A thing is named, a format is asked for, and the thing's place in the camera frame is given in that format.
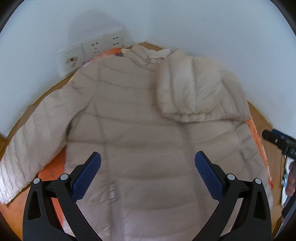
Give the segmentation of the person's right hand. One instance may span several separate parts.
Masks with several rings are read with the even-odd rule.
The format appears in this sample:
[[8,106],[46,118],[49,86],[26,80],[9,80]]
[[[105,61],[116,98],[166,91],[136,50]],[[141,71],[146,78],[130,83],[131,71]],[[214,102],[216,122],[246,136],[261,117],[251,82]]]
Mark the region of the person's right hand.
[[289,174],[287,179],[287,186],[285,188],[285,192],[287,196],[292,197],[295,192],[295,176],[293,175],[293,165],[295,162],[292,162],[289,166]]

